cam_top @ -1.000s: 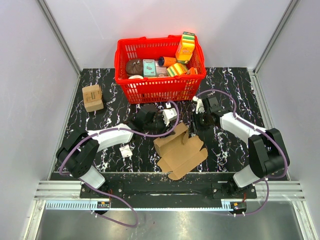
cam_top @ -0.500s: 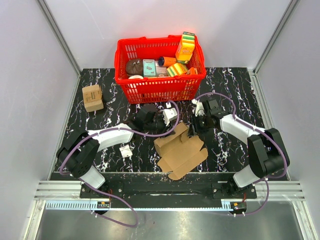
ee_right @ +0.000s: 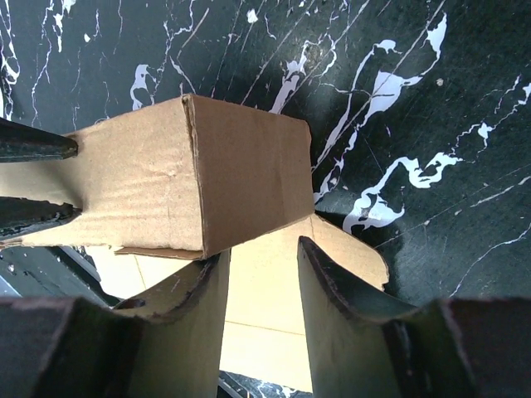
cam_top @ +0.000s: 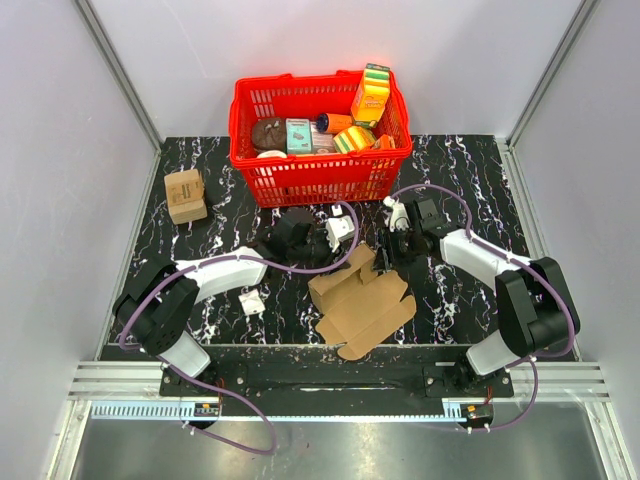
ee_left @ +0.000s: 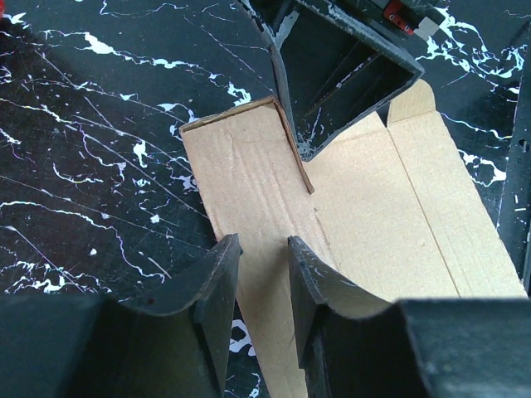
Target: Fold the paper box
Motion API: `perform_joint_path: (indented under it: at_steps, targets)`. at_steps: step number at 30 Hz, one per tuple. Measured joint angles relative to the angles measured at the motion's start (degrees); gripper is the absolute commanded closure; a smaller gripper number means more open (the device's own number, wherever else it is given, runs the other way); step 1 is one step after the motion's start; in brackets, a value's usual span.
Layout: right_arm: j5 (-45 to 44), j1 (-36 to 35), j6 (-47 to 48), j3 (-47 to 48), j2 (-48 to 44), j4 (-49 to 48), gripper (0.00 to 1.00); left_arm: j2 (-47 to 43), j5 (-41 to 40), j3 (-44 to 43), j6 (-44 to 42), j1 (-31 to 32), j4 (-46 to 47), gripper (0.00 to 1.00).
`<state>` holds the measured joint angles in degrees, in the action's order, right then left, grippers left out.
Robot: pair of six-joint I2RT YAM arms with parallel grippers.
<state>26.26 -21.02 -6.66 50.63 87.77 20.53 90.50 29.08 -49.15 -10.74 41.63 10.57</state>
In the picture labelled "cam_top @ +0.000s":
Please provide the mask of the brown cardboard box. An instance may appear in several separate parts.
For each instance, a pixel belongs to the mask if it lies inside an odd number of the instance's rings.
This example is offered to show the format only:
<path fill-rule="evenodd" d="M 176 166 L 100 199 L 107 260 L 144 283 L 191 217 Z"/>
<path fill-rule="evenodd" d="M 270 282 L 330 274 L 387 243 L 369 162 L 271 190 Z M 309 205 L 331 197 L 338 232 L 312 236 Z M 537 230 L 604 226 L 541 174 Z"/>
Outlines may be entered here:
<path fill-rule="evenodd" d="M 308 282 L 309 293 L 321 313 L 316 332 L 338 347 L 346 361 L 363 358 L 413 319 L 417 311 L 408 284 L 397 272 L 373 270 L 374 251 L 359 245 L 349 267 Z"/>

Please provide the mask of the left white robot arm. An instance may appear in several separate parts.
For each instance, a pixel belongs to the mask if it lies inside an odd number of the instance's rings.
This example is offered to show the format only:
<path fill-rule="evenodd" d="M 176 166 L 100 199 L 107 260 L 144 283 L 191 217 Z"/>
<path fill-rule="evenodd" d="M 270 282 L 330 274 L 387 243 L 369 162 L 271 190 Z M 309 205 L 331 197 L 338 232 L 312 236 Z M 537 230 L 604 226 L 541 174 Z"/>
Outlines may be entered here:
<path fill-rule="evenodd" d="M 208 394 L 217 373 L 210 355 L 187 331 L 194 307 L 229 290 L 258 285 L 269 269 L 320 275 L 345 266 L 358 244 L 359 222 L 349 204 L 338 206 L 347 213 L 323 225 L 309 210 L 290 208 L 252 242 L 226 254 L 180 261 L 149 258 L 112 308 L 122 327 L 120 348 L 142 349 L 178 369 L 193 394 Z"/>

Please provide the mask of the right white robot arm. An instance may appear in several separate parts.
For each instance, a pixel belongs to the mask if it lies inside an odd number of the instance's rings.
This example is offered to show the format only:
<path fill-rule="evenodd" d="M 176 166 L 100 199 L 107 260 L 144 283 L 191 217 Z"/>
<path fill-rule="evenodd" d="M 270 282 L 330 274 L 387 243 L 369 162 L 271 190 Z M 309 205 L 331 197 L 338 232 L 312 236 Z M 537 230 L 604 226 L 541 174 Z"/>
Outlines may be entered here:
<path fill-rule="evenodd" d="M 491 374 L 556 344 L 571 348 L 580 320 L 562 269 L 550 257 L 514 255 L 445 221 L 433 200 L 402 203 L 388 196 L 386 227 L 377 233 L 374 269 L 389 271 L 431 257 L 490 287 L 498 330 L 471 346 L 456 365 L 456 387 L 476 396 Z"/>

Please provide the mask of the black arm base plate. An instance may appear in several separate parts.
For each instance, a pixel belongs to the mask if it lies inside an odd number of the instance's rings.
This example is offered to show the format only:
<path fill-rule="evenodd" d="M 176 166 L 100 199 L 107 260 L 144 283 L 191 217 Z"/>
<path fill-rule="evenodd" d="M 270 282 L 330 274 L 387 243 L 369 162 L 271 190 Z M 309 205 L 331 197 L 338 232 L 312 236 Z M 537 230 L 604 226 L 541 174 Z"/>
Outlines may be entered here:
<path fill-rule="evenodd" d="M 205 352 L 211 364 L 202 382 L 246 397 L 263 392 L 384 392 L 436 398 L 509 399 L 511 377 L 504 370 L 468 384 L 454 379 L 466 345 L 382 345 L 359 360 L 327 345 L 216 345 Z"/>

